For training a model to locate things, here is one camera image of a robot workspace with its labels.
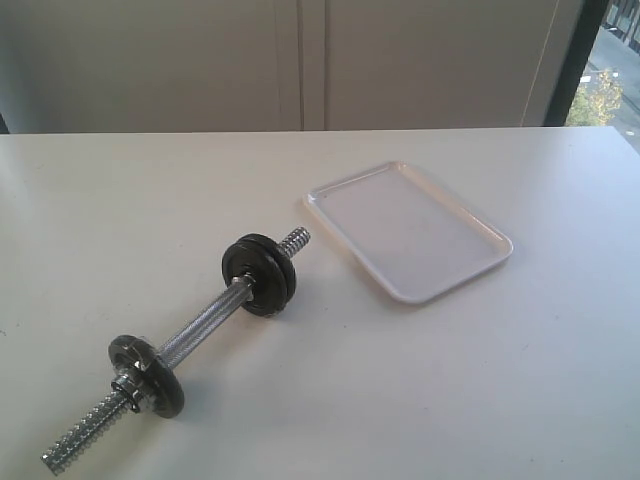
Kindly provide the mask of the black weight plate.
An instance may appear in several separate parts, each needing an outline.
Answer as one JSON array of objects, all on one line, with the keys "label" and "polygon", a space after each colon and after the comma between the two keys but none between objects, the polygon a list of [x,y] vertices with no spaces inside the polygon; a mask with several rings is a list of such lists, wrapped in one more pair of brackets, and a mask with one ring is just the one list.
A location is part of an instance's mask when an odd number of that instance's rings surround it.
[{"label": "black weight plate", "polygon": [[[159,417],[176,417],[185,404],[184,392],[171,368],[157,350],[141,337],[120,335],[108,347],[108,354],[116,372],[123,368],[136,368],[154,391],[155,400],[149,411]],[[111,387],[109,401],[130,409],[125,397]]]},{"label": "black weight plate", "polygon": [[250,313],[267,317],[283,310],[286,281],[276,257],[254,240],[240,239],[227,248],[222,257],[222,274],[227,286],[233,280],[249,284],[249,299],[243,307]]},{"label": "black weight plate", "polygon": [[251,245],[252,247],[261,247],[265,250],[269,257],[274,260],[278,265],[278,271],[284,280],[284,294],[278,295],[275,298],[268,298],[268,312],[264,312],[264,308],[261,307],[259,312],[260,316],[269,316],[282,311],[286,304],[293,297],[296,290],[296,273],[292,263],[292,247],[285,245],[285,241],[276,242],[275,240],[266,237],[262,234],[251,233],[245,235],[242,241]]}]

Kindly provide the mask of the chrome threaded dumbbell bar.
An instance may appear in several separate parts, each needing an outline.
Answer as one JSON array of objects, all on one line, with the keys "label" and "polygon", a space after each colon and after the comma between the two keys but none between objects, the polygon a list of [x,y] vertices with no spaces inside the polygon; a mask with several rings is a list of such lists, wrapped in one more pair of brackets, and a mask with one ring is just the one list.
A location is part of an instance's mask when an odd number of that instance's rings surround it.
[{"label": "chrome threaded dumbbell bar", "polygon": [[[306,228],[297,227],[281,241],[285,241],[286,246],[292,247],[293,258],[309,243],[310,239],[311,234]],[[226,289],[195,319],[187,323],[160,348],[152,346],[174,373],[175,368],[231,315],[240,308],[246,310],[243,304],[249,299],[249,295],[249,284],[246,281],[233,280],[231,285],[226,285]],[[131,411],[112,404],[107,398],[109,394],[41,455],[41,461],[52,474],[60,475],[65,472],[123,414]]]}]

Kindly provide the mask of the white plastic tray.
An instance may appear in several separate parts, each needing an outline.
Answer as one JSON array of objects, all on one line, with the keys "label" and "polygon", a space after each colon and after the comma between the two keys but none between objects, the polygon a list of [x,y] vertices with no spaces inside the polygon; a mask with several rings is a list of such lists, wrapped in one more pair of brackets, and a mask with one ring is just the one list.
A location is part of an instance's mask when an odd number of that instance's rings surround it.
[{"label": "white plastic tray", "polygon": [[394,300],[426,304],[506,262],[511,239],[426,170],[388,162],[310,190],[304,203]]}]

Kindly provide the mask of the chrome spin-lock collar nut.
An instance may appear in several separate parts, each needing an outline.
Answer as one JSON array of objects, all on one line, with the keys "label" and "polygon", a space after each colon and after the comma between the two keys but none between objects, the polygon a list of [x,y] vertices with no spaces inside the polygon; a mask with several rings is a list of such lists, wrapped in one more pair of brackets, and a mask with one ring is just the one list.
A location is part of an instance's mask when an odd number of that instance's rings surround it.
[{"label": "chrome spin-lock collar nut", "polygon": [[136,368],[118,370],[111,387],[125,397],[134,413],[150,410],[153,406],[154,391]]}]

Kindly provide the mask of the dark window frame post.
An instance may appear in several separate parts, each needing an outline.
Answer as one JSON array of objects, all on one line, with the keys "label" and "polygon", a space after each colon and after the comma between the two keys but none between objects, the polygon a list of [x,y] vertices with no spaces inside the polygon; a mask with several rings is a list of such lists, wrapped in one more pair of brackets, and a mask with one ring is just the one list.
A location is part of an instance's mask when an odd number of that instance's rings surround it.
[{"label": "dark window frame post", "polygon": [[580,78],[587,64],[597,33],[609,8],[609,1],[583,1],[567,52],[549,101],[543,127],[565,125]]}]

